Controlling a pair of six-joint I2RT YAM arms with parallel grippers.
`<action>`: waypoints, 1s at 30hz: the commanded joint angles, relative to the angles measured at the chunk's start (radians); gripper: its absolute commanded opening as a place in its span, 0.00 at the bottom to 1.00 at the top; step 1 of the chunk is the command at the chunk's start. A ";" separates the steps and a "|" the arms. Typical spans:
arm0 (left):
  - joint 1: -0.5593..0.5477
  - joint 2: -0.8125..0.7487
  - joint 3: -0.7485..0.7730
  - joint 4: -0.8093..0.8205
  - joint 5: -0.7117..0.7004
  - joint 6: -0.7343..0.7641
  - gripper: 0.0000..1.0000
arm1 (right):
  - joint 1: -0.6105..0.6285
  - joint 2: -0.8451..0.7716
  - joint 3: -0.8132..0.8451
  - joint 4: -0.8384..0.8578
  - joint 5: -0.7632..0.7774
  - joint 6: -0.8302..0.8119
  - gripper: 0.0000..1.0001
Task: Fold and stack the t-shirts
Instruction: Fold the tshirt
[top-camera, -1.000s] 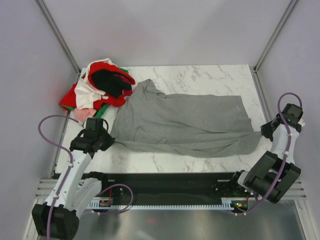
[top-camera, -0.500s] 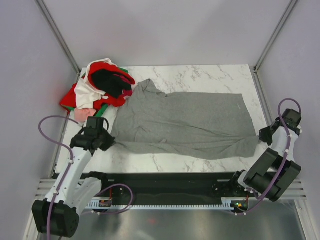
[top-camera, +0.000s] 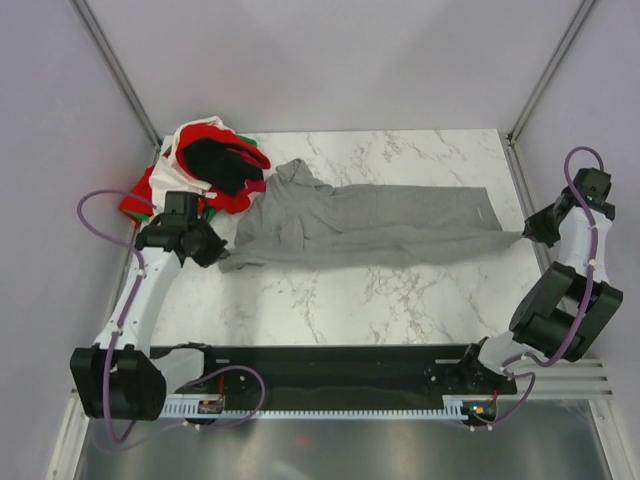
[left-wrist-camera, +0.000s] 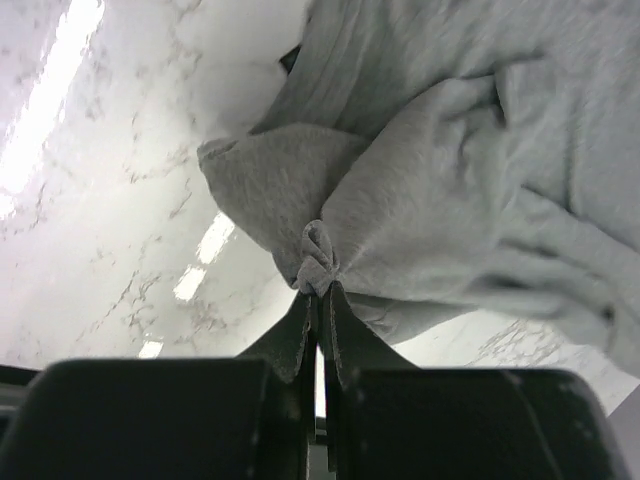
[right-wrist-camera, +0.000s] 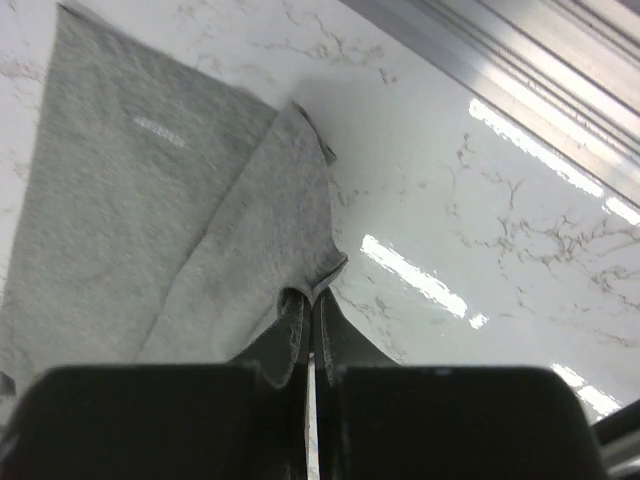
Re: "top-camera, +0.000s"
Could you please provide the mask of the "grey t shirt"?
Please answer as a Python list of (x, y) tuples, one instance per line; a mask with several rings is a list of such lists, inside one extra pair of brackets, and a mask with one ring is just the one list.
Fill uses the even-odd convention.
[(219, 268), (448, 265), (500, 253), (521, 238), (502, 228), (483, 188), (334, 187), (295, 159), (269, 177)]

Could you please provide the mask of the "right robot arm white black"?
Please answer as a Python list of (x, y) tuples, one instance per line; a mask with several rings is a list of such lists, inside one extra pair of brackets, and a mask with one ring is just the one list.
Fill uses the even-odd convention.
[(604, 266), (615, 218), (610, 189), (610, 174), (581, 168), (554, 203), (525, 221), (524, 237), (558, 245), (558, 259), (518, 305), (508, 331), (483, 340), (477, 359), (458, 368), (465, 391), (483, 392), (509, 360), (545, 365), (558, 351), (563, 360), (581, 359), (620, 308), (623, 293), (610, 285)]

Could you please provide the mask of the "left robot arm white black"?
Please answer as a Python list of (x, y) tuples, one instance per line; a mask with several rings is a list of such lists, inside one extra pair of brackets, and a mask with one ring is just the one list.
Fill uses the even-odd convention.
[(218, 385), (218, 367), (195, 347), (151, 356), (161, 307), (185, 261), (207, 268), (228, 254), (225, 240), (200, 214), (200, 203), (196, 193), (168, 192), (163, 211), (128, 245), (132, 263), (109, 321), (91, 346), (75, 349), (70, 359), (88, 416), (151, 421), (185, 384), (198, 393)]

